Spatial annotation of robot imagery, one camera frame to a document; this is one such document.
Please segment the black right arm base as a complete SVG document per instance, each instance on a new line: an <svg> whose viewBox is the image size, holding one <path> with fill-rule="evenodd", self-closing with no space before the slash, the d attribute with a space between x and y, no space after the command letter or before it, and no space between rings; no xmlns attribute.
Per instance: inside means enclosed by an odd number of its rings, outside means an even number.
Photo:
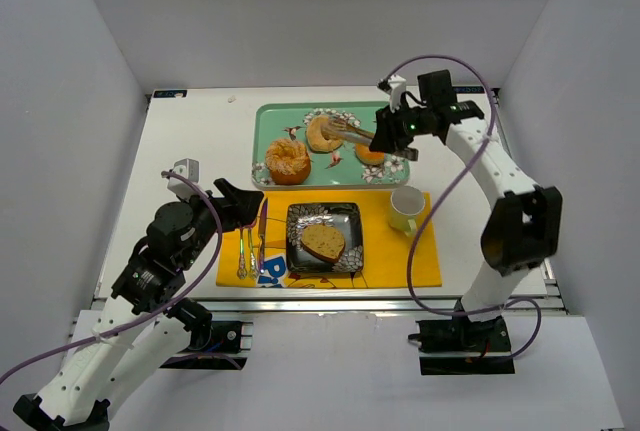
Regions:
<svg viewBox="0 0 640 431"><path fill-rule="evenodd" d="M418 347L423 376L511 375L515 373L506 322L466 318L423 320L408 341Z"/></svg>

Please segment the brown bread slice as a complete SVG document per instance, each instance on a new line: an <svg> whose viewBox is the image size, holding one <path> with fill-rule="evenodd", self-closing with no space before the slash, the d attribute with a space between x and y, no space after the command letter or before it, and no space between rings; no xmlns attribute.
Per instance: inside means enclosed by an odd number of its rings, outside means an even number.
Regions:
<svg viewBox="0 0 640 431"><path fill-rule="evenodd" d="M329 263L337 263L346 248L344 235L323 224L307 226L301 233L300 244L312 256Z"/></svg>

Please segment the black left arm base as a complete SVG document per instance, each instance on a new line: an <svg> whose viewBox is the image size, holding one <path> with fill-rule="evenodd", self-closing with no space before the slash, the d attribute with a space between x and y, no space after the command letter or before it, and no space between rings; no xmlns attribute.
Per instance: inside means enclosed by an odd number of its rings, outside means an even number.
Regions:
<svg viewBox="0 0 640 431"><path fill-rule="evenodd" d="M252 347L254 325L249 321L212 320L187 348L160 366L177 370L230 370L244 368Z"/></svg>

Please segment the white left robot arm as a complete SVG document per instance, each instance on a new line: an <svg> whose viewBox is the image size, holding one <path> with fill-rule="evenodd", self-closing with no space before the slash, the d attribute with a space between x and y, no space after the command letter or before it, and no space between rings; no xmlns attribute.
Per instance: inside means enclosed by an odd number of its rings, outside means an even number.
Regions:
<svg viewBox="0 0 640 431"><path fill-rule="evenodd" d="M220 178L215 197L175 172L165 173L174 201L162 205L134 246L92 335L40 391L21 396L14 413L34 430L106 430L109 419L173 356L211 355L211 313L188 298L184 277L211 239L258 217L264 194Z"/></svg>

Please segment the metal serving tongs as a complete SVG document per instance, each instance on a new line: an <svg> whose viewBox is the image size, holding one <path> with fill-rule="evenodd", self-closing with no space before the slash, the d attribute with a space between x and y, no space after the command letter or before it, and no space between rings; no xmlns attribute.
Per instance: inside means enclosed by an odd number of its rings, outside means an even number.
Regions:
<svg viewBox="0 0 640 431"><path fill-rule="evenodd" d="M326 124L321 125L321 132L327 139L341 139L352 144L366 145L370 151L384 152L385 154L393 155L408 161L416 162L419 157L419 151L412 147L408 147L403 150L377 149L372 145L374 141L374 134L372 132L351 125L342 119L330 118Z"/></svg>

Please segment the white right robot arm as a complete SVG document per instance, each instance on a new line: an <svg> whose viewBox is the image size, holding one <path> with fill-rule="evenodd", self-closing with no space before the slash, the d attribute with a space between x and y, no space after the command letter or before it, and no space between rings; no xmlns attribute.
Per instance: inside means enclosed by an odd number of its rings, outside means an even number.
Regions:
<svg viewBox="0 0 640 431"><path fill-rule="evenodd" d="M556 253L562 195L520 169L494 140L480 107L458 99L448 71L420 76L418 99L398 75L378 87L389 103L376 113L370 149L415 161L414 139L434 136L464 163L486 197L491 213L480 239L484 261L454 314L471 322L491 321L529 271Z"/></svg>

